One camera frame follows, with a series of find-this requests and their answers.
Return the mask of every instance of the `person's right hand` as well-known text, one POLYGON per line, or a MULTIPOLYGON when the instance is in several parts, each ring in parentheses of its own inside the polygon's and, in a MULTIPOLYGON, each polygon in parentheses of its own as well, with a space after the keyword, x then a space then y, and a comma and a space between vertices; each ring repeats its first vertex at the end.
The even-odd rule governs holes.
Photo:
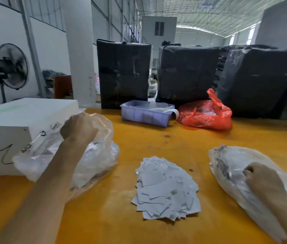
POLYGON ((286 199, 287 192, 278 173, 260 163, 251 163, 243 170, 246 183, 265 204, 273 199, 286 199))
POLYGON ((60 130, 64 139, 70 137, 86 145, 95 139, 97 132, 98 129, 93 127, 92 117, 87 113, 71 116, 60 130))

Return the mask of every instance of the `bright window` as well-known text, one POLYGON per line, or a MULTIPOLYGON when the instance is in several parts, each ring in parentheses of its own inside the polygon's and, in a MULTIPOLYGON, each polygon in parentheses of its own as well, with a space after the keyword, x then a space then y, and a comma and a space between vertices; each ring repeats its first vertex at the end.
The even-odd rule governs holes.
POLYGON ((249 34, 248 34, 248 38, 247 38, 247 42, 246 42, 247 45, 251 44, 254 32, 255 32, 255 26, 252 26, 251 30, 249 30, 249 34))
POLYGON ((235 40, 235 34, 233 34, 232 37, 230 38, 229 45, 233 45, 234 40, 235 40))

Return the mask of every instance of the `dark window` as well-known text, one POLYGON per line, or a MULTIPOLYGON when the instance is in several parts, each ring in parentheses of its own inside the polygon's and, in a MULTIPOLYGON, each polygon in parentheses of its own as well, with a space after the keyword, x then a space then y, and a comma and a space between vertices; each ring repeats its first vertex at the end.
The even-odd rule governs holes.
POLYGON ((155 22, 155 36, 159 36, 159 23, 160 22, 155 22))
POLYGON ((159 35, 160 36, 163 36, 164 35, 164 22, 161 22, 160 23, 160 26, 159 26, 159 35))

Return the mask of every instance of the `white box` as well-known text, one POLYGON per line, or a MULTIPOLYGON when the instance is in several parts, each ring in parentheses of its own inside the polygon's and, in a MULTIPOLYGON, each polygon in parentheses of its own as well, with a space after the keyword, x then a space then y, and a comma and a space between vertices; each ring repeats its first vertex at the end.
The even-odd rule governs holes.
POLYGON ((0 175, 21 175, 12 157, 42 131, 58 131, 65 120, 78 113, 77 100, 22 98, 1 104, 0 175))

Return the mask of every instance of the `yellow tabletop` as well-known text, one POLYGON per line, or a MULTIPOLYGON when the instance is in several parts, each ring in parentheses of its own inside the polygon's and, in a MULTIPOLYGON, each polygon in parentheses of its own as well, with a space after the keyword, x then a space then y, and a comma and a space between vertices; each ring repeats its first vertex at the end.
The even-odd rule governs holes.
MULTIPOLYGON (((99 112, 113 122, 120 146, 115 170, 65 206, 56 243, 274 243, 218 185, 208 150, 221 144, 257 149, 287 172, 287 121, 235 119, 230 132, 167 128, 122 121, 119 110, 99 112), (165 157, 199 185, 202 212, 186 219, 143 220, 130 203, 135 169, 144 157, 165 157)), ((0 176, 0 230, 32 187, 22 176, 0 176)))

